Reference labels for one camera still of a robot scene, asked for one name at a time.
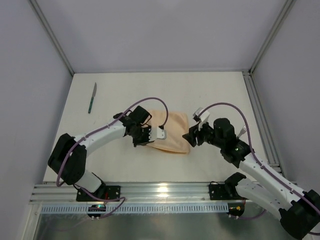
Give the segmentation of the orange cloth napkin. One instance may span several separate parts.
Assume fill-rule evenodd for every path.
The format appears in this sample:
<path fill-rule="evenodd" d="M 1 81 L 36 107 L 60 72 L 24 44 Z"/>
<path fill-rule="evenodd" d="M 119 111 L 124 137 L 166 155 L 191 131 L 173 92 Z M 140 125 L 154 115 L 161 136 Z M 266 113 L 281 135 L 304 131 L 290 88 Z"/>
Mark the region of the orange cloth napkin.
<path fill-rule="evenodd" d="M 182 137 L 189 131 L 188 116 L 184 112 L 170 111 L 164 125 L 166 139 L 157 139 L 147 146 L 171 154 L 190 153 L 189 143 Z"/>

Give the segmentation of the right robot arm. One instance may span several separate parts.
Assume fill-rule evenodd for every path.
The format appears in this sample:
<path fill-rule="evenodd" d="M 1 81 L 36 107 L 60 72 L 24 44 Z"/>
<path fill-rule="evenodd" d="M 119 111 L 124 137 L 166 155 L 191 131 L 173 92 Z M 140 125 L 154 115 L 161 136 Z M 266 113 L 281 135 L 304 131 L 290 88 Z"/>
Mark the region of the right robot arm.
<path fill-rule="evenodd" d="M 320 195 L 303 190 L 264 163 L 236 136 L 227 118 L 216 119 L 213 126 L 199 122 L 182 137 L 192 147 L 207 143 L 219 148 L 222 157 L 242 171 L 225 180 L 227 191 L 267 210 L 293 238 L 302 240 L 319 224 Z"/>

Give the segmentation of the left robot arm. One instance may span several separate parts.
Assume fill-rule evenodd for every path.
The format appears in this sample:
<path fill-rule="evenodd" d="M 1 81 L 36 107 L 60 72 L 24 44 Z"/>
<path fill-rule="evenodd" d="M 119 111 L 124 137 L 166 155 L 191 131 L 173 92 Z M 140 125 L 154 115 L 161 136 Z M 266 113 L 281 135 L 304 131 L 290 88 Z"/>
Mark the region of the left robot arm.
<path fill-rule="evenodd" d="M 151 142 L 152 127 L 148 121 L 152 115 L 141 106 L 123 115 L 113 116 L 107 126 L 90 133 L 71 136 L 64 133 L 58 138 L 47 165 L 57 174 L 64 184 L 79 187 L 80 197 L 89 200 L 108 200 L 109 187 L 94 173 L 86 169 L 86 161 L 97 149 L 111 141 L 130 136 L 133 146 Z"/>

